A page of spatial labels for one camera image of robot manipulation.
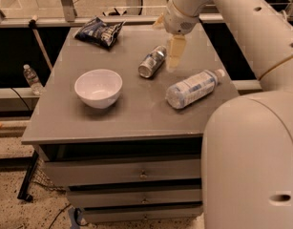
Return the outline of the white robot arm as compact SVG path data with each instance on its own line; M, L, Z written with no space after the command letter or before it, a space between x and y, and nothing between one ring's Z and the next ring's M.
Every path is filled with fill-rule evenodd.
M202 139L205 229L293 229L293 27L264 0L169 0L187 34L214 2L262 87L220 105Z

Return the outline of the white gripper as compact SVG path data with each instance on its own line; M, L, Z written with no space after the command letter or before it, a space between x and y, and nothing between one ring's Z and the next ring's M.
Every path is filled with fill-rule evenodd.
M177 8L175 0L169 0L166 9L152 25L154 30L165 30L171 34L167 43L166 67L169 72L174 71L183 55L186 46L186 38L183 34L188 34L198 23L197 16L190 16Z

